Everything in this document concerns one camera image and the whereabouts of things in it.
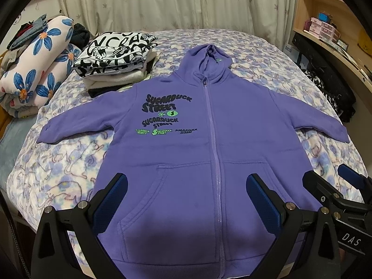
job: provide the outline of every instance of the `green oval logo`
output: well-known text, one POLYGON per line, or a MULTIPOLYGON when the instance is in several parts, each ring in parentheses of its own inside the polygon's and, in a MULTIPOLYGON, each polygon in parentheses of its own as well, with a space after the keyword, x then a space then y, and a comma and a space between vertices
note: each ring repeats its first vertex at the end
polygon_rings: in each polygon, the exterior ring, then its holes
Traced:
POLYGON ((178 114, 177 111, 168 111, 167 116, 176 116, 178 114))

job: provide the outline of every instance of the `hoodie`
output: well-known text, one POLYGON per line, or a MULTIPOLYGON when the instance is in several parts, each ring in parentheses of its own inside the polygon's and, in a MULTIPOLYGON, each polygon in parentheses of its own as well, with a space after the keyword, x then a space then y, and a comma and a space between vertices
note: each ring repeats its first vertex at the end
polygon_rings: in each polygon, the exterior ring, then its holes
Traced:
POLYGON ((128 192, 99 239, 130 279, 249 275, 275 237, 246 192, 257 173, 284 202, 318 210, 302 186, 312 170, 296 129, 349 142, 312 106, 242 79, 214 45, 189 50, 169 76, 106 93, 51 119, 38 142, 112 128, 94 192, 116 173, 128 192))

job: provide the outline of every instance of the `floral comforter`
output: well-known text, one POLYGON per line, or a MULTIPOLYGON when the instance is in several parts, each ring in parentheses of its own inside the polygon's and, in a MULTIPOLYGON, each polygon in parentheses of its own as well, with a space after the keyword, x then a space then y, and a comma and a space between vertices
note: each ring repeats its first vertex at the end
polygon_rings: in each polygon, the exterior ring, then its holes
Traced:
MULTIPOLYGON (((234 58, 231 69, 238 76, 301 99, 336 117, 323 94, 300 69, 278 48, 261 38, 228 30, 176 30, 153 34, 159 37, 159 46, 154 51, 160 53, 152 74, 154 78, 177 69, 188 49, 212 43, 234 58)), ((39 110, 37 121, 8 177, 8 196, 34 229, 46 206, 72 208, 79 201, 89 199, 92 193, 97 172, 113 137, 112 130, 77 135, 54 145, 36 144, 49 119, 88 101, 91 98, 82 79, 73 72, 49 105, 39 110)), ((315 171, 345 198, 361 201, 359 191, 337 175, 341 163, 367 175, 354 144, 338 142, 315 130, 299 130, 297 134, 315 171)), ((79 261, 86 264, 76 238, 71 235, 70 239, 79 261)))

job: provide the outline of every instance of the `kangaroo pocket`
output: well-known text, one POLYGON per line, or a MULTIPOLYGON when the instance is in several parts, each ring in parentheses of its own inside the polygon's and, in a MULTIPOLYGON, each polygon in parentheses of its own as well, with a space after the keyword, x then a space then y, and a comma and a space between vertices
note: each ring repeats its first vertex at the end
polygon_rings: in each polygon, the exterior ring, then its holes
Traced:
POLYGON ((284 202, 293 201, 266 161, 225 162, 226 259, 246 259, 267 252, 275 237, 263 225, 246 192, 246 180, 257 173, 284 202))
POLYGON ((140 203, 118 223, 126 262, 194 265, 216 262, 210 162, 158 166, 140 203))

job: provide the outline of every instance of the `white wall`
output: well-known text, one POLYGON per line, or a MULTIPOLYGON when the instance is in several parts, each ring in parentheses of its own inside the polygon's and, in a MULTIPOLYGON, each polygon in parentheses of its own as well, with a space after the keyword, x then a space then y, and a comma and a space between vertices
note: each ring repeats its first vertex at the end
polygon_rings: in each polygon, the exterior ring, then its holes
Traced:
POLYGON ((350 123, 345 123, 347 132, 360 153, 367 168, 369 176, 372 176, 372 115, 355 94, 356 103, 353 105, 355 114, 350 123))
POLYGON ((0 44, 0 54, 6 50, 6 46, 8 46, 10 40, 12 40, 22 24, 25 24, 28 21, 34 21, 44 13, 48 16, 57 15, 59 11, 60 8, 57 0, 32 0, 21 12, 20 16, 14 22, 0 44))

